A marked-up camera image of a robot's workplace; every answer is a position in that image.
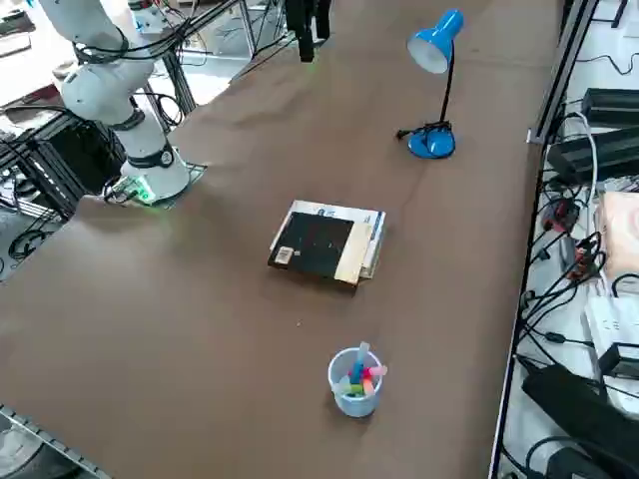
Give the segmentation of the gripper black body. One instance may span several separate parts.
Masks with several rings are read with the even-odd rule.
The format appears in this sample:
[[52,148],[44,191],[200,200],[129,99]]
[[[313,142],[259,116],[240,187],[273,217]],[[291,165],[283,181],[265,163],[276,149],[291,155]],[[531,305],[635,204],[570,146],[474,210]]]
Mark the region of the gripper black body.
[[303,23],[311,17],[317,20],[329,18],[330,0],[288,0],[287,22]]

